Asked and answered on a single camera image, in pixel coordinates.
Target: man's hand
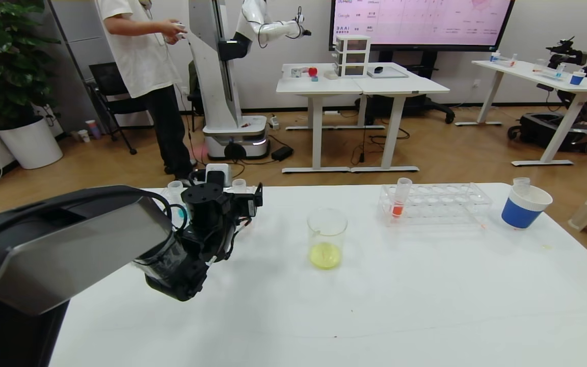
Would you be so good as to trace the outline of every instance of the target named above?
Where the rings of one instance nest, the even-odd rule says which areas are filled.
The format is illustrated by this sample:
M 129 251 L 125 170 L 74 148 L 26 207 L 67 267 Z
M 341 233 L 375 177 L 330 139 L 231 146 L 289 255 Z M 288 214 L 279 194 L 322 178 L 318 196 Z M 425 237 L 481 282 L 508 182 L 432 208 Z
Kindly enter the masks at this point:
M 178 37 L 166 37 L 165 36 L 165 42 L 167 42 L 168 44 L 176 44 L 176 42 L 178 42 L 179 39 Z
M 179 33 L 187 33 L 184 28 L 181 28 L 176 23 L 178 23 L 178 19 L 166 19 L 159 22 L 158 27 L 160 28 L 160 32 L 165 35 L 166 39 L 173 38 Z

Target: display screen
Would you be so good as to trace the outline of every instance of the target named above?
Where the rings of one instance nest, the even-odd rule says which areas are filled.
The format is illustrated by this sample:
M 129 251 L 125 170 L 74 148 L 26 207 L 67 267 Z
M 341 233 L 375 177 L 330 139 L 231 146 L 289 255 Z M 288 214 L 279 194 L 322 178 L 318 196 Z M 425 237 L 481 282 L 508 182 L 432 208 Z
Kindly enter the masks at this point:
M 513 0 L 333 0 L 333 34 L 372 45 L 496 48 Z

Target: white table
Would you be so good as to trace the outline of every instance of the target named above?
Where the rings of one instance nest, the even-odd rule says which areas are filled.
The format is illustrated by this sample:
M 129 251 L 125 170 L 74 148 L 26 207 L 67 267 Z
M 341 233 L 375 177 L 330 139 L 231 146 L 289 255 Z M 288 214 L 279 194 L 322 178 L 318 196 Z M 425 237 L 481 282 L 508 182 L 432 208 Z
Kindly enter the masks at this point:
M 312 128 L 312 167 L 286 168 L 282 173 L 295 172 L 350 172 L 349 167 L 321 167 L 321 136 L 323 129 L 323 98 L 340 94 L 361 94 L 361 88 L 352 79 L 341 77 L 330 80 L 323 76 L 326 70 L 333 70 L 333 64 L 284 64 L 282 79 L 278 82 L 277 93 L 300 95 L 307 98 L 307 127 Z M 298 67 L 316 67 L 318 81 L 309 77 L 291 77 L 291 69 Z M 359 112 L 359 128 L 363 128 L 364 116 Z
M 391 166 L 406 98 L 422 94 L 448 93 L 450 90 L 436 82 L 430 81 L 426 77 L 417 76 L 396 63 L 368 63 L 368 66 L 392 67 L 393 69 L 404 72 L 409 77 L 402 79 L 361 77 L 355 79 L 357 86 L 361 88 L 364 95 L 393 97 L 393 108 L 391 109 L 391 118 L 389 119 L 389 133 L 386 135 L 386 143 L 384 144 L 382 164 L 379 167 L 355 167 L 352 168 L 351 172 L 418 171 L 419 169 L 416 166 Z
M 456 126 L 464 126 L 464 125 L 480 125 L 480 124 L 487 124 L 487 125 L 501 125 L 499 121 L 487 121 L 486 118 L 488 113 L 491 109 L 493 100 L 495 99 L 495 95 L 498 91 L 499 84 L 501 83 L 501 79 L 504 74 L 510 74 L 513 76 L 521 77 L 522 79 L 526 79 L 527 81 L 531 81 L 534 83 L 545 84 L 546 86 L 550 86 L 555 90 L 562 90 L 571 93 L 575 93 L 575 98 L 572 102 L 572 105 L 568 109 L 568 112 L 563 117 L 563 121 L 557 128 L 556 132 L 554 133 L 554 137 L 550 141 L 547 149 L 545 149 L 545 153 L 540 158 L 539 161 L 513 161 L 512 164 L 516 167 L 520 166 L 534 166 L 534 165 L 573 165 L 574 163 L 569 160 L 554 160 L 554 156 L 556 155 L 558 149 L 561 147 L 563 140 L 565 139 L 566 135 L 568 134 L 570 128 L 577 119 L 579 112 L 581 111 L 582 107 L 584 106 L 585 102 L 587 101 L 587 78 L 581 83 L 580 86 L 573 86 L 570 84 L 570 78 L 566 77 L 564 81 L 554 81 L 549 77 L 540 76 L 535 74 L 533 70 L 533 63 L 527 63 L 525 61 L 518 61 L 514 67 L 505 67 L 496 63 L 491 63 L 490 61 L 472 61 L 473 64 L 479 65 L 481 67 L 486 67 L 488 69 L 495 70 L 495 77 L 493 79 L 491 91 L 489 92 L 488 97 L 486 98 L 484 105 L 482 107 L 482 111 L 479 114 L 479 118 L 477 121 L 471 122 L 457 122 L 455 123 Z
M 509 186 L 482 184 L 499 215 Z M 70 302 L 51 367 L 587 367 L 587 251 L 529 230 L 395 230 L 379 186 L 265 188 L 254 227 L 177 302 L 124 267 Z M 344 261 L 307 259 L 315 207 L 349 218 Z
M 278 82 L 277 93 L 288 93 L 301 95 L 308 98 L 308 126 L 294 127 L 295 129 L 313 129 L 312 140 L 312 167 L 308 168 L 286 168 L 282 173 L 294 172 L 382 172 L 382 171 L 417 171 L 416 166 L 398 166 L 392 167 L 393 152 L 398 136 L 398 128 L 402 118 L 403 108 L 406 97 L 414 97 L 427 93 L 447 93 L 448 88 L 440 84 L 417 76 L 407 71 L 405 68 L 396 63 L 369 63 L 372 66 L 393 67 L 409 75 L 406 78 L 346 78 L 340 77 L 336 80 L 329 80 L 323 76 L 326 70 L 334 70 L 333 64 L 285 64 L 282 67 L 282 79 Z M 300 67 L 314 66 L 318 69 L 318 82 L 312 82 L 308 77 L 290 77 L 291 69 Z M 323 98 L 329 95 L 338 94 L 361 94 L 359 105 L 359 121 L 357 126 L 336 126 L 324 127 L 323 118 Z M 387 133 L 386 143 L 384 146 L 384 155 L 380 167 L 321 167 L 321 134 L 324 128 L 382 128 L 379 125 L 365 126 L 364 119 L 366 114 L 366 96 L 367 95 L 386 95 L 393 97 L 393 110 L 391 111 L 391 120 L 389 121 L 389 132 Z

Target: blue and white cup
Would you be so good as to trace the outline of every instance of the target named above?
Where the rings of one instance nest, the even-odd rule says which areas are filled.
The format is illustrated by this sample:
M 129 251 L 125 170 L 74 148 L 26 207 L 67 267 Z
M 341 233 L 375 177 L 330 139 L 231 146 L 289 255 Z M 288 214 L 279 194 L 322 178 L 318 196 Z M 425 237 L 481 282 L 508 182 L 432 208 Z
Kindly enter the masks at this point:
M 547 191 L 530 186 L 528 193 L 520 196 L 515 188 L 511 188 L 504 210 L 501 212 L 503 221 L 518 229 L 527 229 L 552 204 L 552 197 Z
M 583 82 L 583 78 L 585 77 L 585 72 L 576 71 L 572 73 L 572 79 L 570 79 L 570 84 L 573 86 L 580 86 L 581 82 Z

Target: black pants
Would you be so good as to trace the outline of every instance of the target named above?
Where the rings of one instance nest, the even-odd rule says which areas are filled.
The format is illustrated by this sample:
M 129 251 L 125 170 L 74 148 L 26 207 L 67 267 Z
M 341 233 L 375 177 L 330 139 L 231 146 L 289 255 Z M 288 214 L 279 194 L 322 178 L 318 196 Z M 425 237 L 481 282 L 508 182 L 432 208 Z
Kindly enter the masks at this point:
M 186 178 L 194 167 L 189 161 L 189 151 L 184 146 L 184 124 L 178 109 L 173 86 L 150 91 L 142 96 L 158 138 L 160 155 L 165 166 L 172 169 L 178 178 Z

